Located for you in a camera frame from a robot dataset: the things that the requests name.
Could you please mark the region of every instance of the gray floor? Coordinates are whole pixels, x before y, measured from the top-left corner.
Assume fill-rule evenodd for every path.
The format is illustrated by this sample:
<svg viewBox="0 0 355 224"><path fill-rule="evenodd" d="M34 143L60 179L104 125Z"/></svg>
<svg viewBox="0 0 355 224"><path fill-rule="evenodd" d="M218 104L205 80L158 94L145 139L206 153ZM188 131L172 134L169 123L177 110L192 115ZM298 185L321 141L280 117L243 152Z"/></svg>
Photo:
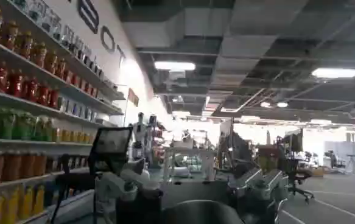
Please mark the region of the gray floor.
<svg viewBox="0 0 355 224"><path fill-rule="evenodd" d="M307 205L300 196L290 197L280 214L280 224L355 224L355 176L326 175L310 178L304 185L316 200ZM90 224L86 216L72 223Z"/></svg>

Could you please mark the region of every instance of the ceiling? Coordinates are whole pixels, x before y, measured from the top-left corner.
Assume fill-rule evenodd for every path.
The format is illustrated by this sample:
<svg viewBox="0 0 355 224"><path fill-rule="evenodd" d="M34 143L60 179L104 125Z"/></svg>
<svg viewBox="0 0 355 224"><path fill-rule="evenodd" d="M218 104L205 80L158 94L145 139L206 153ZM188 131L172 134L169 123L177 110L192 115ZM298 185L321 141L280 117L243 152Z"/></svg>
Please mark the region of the ceiling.
<svg viewBox="0 0 355 224"><path fill-rule="evenodd" d="M318 67L355 68L355 0L115 3L169 113L355 124L355 78L311 76ZM193 62L196 69L170 75L154 68L158 60Z"/></svg>

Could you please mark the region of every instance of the clear bottle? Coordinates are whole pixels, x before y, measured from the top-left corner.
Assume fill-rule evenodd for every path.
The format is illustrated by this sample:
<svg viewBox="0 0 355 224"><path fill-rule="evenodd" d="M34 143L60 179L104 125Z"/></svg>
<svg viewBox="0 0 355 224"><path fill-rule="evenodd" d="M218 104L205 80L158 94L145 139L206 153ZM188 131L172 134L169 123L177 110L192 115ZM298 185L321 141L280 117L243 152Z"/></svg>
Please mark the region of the clear bottle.
<svg viewBox="0 0 355 224"><path fill-rule="evenodd" d="M28 5L28 13L29 16L31 17L31 19L36 22L37 24L40 23L40 13L38 10L38 3L36 2L36 0L33 0L29 5Z"/></svg>

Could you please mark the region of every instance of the ceiling light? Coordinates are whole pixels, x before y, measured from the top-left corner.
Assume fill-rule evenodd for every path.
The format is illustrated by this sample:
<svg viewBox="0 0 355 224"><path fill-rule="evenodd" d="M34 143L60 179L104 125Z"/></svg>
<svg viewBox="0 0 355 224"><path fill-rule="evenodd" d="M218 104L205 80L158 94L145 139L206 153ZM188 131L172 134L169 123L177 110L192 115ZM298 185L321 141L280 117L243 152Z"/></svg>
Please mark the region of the ceiling light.
<svg viewBox="0 0 355 224"><path fill-rule="evenodd" d="M202 116L210 116L212 113L212 111L202 111Z"/></svg>
<svg viewBox="0 0 355 224"><path fill-rule="evenodd" d="M261 107L269 108L269 107L270 107L270 103L268 103L268 102L262 102L262 103L261 103Z"/></svg>
<svg viewBox="0 0 355 224"><path fill-rule="evenodd" d="M324 120L324 119L311 119L310 123L328 125L328 124L331 124L331 121L330 120Z"/></svg>
<svg viewBox="0 0 355 224"><path fill-rule="evenodd" d="M288 107L288 103L285 103L285 102L278 102L278 103L277 103L277 106L280 107L280 108Z"/></svg>
<svg viewBox="0 0 355 224"><path fill-rule="evenodd" d="M172 71L192 71L196 66L190 62L177 62L177 61L156 61L154 67L160 70Z"/></svg>
<svg viewBox="0 0 355 224"><path fill-rule="evenodd" d="M207 104L209 102L210 96L206 97L206 105L204 107L207 107Z"/></svg>
<svg viewBox="0 0 355 224"><path fill-rule="evenodd" d="M186 117L191 115L189 111L173 111L172 114L178 117Z"/></svg>
<svg viewBox="0 0 355 224"><path fill-rule="evenodd" d="M253 121L253 120L260 120L260 117L257 116L241 116L242 121Z"/></svg>
<svg viewBox="0 0 355 224"><path fill-rule="evenodd" d="M336 79L355 77L355 69L343 68L317 68L312 72L313 76L318 78Z"/></svg>

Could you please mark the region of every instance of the black chair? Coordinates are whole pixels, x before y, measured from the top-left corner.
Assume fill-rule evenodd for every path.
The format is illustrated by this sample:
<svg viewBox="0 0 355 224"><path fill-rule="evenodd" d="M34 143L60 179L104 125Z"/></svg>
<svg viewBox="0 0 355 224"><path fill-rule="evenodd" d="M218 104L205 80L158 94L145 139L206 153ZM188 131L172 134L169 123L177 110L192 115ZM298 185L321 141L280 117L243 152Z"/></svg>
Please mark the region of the black chair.
<svg viewBox="0 0 355 224"><path fill-rule="evenodd" d="M303 182L312 176L311 171L298 168L299 159L286 158L281 159L279 166L288 175L289 188L288 191L293 195L296 193L304 196L306 203L309 203L310 198L314 198L313 193L302 190L297 187L297 184L301 185Z"/></svg>

